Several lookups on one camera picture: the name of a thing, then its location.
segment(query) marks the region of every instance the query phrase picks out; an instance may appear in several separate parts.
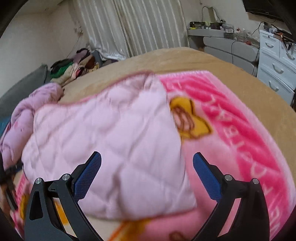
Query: television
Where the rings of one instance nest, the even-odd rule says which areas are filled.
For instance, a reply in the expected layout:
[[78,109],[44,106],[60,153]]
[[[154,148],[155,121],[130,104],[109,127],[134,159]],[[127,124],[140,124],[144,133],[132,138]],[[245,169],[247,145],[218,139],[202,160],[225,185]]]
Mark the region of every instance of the television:
[[282,21],[282,18],[268,0],[243,0],[243,3],[246,12]]

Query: white striped curtain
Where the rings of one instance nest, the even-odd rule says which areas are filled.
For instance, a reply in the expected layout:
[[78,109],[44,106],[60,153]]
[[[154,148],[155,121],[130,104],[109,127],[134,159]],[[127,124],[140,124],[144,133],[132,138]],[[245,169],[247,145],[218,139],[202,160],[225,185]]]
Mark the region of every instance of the white striped curtain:
[[104,58],[189,46],[179,0],[74,0],[90,45]]

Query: white dresser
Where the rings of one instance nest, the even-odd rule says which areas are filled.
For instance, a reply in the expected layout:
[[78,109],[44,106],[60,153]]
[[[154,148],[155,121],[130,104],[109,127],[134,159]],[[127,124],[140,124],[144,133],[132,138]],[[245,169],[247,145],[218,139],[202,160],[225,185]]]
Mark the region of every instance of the white dresser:
[[287,51],[284,43],[273,34],[260,30],[257,78],[290,105],[296,88],[296,45]]

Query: silver bolt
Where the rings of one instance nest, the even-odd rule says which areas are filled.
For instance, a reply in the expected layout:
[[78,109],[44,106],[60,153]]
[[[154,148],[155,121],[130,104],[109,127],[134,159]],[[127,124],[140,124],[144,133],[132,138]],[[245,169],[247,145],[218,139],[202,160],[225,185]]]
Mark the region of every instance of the silver bolt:
[[41,178],[37,178],[36,181],[35,181],[36,184],[39,184],[40,182],[42,182]]
[[231,175],[225,175],[225,180],[226,181],[231,181],[232,180],[232,176]]
[[65,174],[65,175],[62,177],[62,179],[63,179],[64,181],[67,181],[69,178],[70,178],[70,175],[69,175],[69,174]]
[[254,184],[259,184],[259,180],[257,178],[254,178],[252,181]]

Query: tan bed sheet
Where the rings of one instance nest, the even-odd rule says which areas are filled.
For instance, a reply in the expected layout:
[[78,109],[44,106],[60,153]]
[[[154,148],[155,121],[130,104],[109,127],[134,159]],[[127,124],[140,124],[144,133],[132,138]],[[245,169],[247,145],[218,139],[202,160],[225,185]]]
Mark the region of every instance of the tan bed sheet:
[[125,75],[151,70],[169,73],[208,70],[232,90],[258,117],[285,156],[296,183],[296,113],[273,90],[244,70],[190,48],[161,49],[89,73],[65,87],[60,103],[99,93]]

